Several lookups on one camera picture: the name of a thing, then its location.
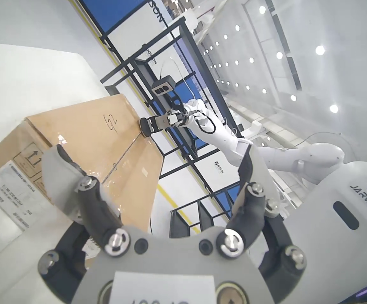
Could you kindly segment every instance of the white cable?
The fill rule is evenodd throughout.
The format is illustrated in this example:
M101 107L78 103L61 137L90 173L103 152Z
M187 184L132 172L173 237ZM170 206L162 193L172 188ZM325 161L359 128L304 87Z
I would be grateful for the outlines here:
M196 96L195 96L195 94L193 93L192 89L190 89L189 85L186 83L185 78L182 76L182 73L180 72L180 69L179 69L179 67L178 67L178 64L175 62L175 60L173 60L173 59L172 59L172 57L169 57L169 59L173 61L173 63L175 64L176 68L178 69L178 72L179 72L179 74L180 74L180 76L181 76L181 78L182 78L183 82L185 83L186 87L189 89L190 93L191 93L191 94L192 94L192 96L193 96L193 100L196 100ZM162 76L162 68L163 68L163 66L165 65L165 63L166 63L166 62L167 62L167 59L166 59L166 60L164 60L164 61L163 61L163 63L162 63L162 66L161 66L161 72L160 72L160 74L159 74L159 78L161 78L161 76Z

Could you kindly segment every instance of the white label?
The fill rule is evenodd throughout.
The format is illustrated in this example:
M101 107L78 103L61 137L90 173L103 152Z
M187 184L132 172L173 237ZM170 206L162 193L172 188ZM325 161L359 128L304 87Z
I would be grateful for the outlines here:
M95 240L93 240L92 237L90 237L86 242L85 246L83 246L82 250L85 252L86 259L92 259L93 257L99 254L100 246L95 242Z
M216 304L211 275L116 272L109 304Z
M0 168L0 207L23 230L50 205L13 161Z

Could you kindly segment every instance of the cable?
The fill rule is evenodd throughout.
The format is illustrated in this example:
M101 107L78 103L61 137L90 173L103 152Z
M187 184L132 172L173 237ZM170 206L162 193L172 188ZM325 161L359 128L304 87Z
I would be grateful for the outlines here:
M355 158L355 161L357 161L358 160L358 157L357 157L357 155L355 154L355 152L354 152L354 148L352 147L352 145L350 144L350 142L347 140L347 139L345 139L342 135L341 135L341 133L335 133L335 132L327 132L327 131L322 131L322 132L316 132L316 133L313 133L313 134L311 134L311 135L309 135L306 139L304 139L303 141L301 141L300 143L298 143L298 144L296 144L295 145L295 147L297 147L297 146L299 146L300 144L302 144L302 143L304 143L306 140L308 140L310 137L312 137L312 136L315 136L315 135L318 135L318 134L320 134L320 133L328 133L328 134L330 134L330 135L336 135L336 136L340 136L348 145L349 145L349 147L351 148L351 151L352 151L352 154L354 155L354 158Z
M179 69L179 66L178 64L176 63L175 60L173 60L171 57L169 57L170 60L172 60L172 62L175 64L176 68L178 69L178 72L183 80L183 82L185 83L186 87L189 89L190 93L192 94L193 96L193 100L196 100L196 96L195 94L193 93L192 89L190 89L189 85L187 84L185 78L182 76L182 73L180 72L180 69ZM159 79L161 79L161 76L162 76L162 69L163 69L163 66L165 65L165 63L168 61L168 59L164 60L162 65L161 65L161 72L159 73Z
M203 116L205 116L211 123L212 123L212 125L213 125L213 127L214 127L214 130L212 131L212 132L207 132L207 131L205 131L205 130L203 130L202 129L202 127L201 127L201 125L200 125L200 123L199 123L199 121L196 119L196 118L194 118L195 119L195 121L196 121L196 123L198 124L198 126L199 126L199 129L202 131L202 132L204 132L204 133L207 133L208 135L212 135L213 133L215 133L216 132L216 125L214 124L214 122L211 120L211 118L209 117L209 116L207 116L206 114L204 114L204 113L202 113L200 110L198 110L198 112L199 113L201 113Z
M179 95L176 93L176 91L174 89L172 89L171 91L178 98L181 111L182 111L182 113L184 113L185 112L185 107L183 106L182 100L180 99Z

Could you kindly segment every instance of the white robot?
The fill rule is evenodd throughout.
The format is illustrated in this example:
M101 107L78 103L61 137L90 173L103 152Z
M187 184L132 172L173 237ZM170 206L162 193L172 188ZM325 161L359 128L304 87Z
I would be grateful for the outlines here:
M183 108L183 113L172 110L152 117L148 122L159 125L150 127L151 132L186 126L238 167L252 142L234 136L202 100L190 100ZM367 162L344 164L341 148L327 143L301 149L257 150L267 168L296 173L316 185L306 201L284 221L292 239L305 252L308 268L283 303L335 304L366 287ZM267 197L279 198L266 168L259 170L270 191Z

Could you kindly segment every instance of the yellow line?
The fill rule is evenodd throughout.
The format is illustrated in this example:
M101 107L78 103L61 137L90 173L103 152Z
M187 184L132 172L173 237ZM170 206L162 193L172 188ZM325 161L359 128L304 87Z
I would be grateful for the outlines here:
M161 193L161 195L163 197L165 197L165 199L169 202L169 204L171 204L175 209L178 208L178 205L173 201L173 199L166 193L166 191L160 185L158 185L158 190ZM192 225L193 224L190 221L190 219L188 218L188 216L182 210L179 210L178 212L182 216L182 218L186 220L186 222L188 223L188 225ZM193 230L196 233L200 233L200 231L199 231L199 229L197 227L193 227Z
M114 65L117 67L120 63L116 61L116 59L114 58L114 56L111 54L111 52L109 51L108 47L106 45L104 45L104 43L102 43L102 41L100 40L100 38L98 37L97 32L95 31L95 29L93 28L93 26L91 25L91 23L88 21L88 19L85 17L85 15L83 14L83 12L80 10L80 8L78 7L78 5L75 3L74 0L68 0L73 7L76 9L76 11L78 12L79 16L81 16L81 18L83 19L83 21L86 23L86 25L89 27L89 29L91 30L91 32L95 35L95 38L97 39L97 41L100 43L100 45L104 48L105 52L107 53L107 55L109 56L109 58L113 61ZM135 85L131 82L131 80L127 80L127 82L129 83L130 87L132 88L132 90L134 91L134 93L137 95L137 97L141 100L141 102L144 104L144 99L142 97L142 95L138 92L138 90L136 89ZM152 114L151 111L149 110L149 108L144 104L144 106L147 109L147 112ZM172 141L172 139L170 138L170 136L168 136L164 131L164 136L167 138L167 140L169 141L169 143L173 146L174 142ZM175 203L175 201L167 194L167 192L164 190L164 188L162 188L160 185L158 185L158 190L160 191L160 193L162 194L163 197L165 197L165 199L169 202L170 205L172 205L172 207L174 209L178 208L178 205ZM186 222L189 225L192 225L193 223L190 221L189 217L182 211L179 210L179 214L182 216L183 219L186 220ZM197 227L193 227L193 230L196 233L200 233L199 229Z

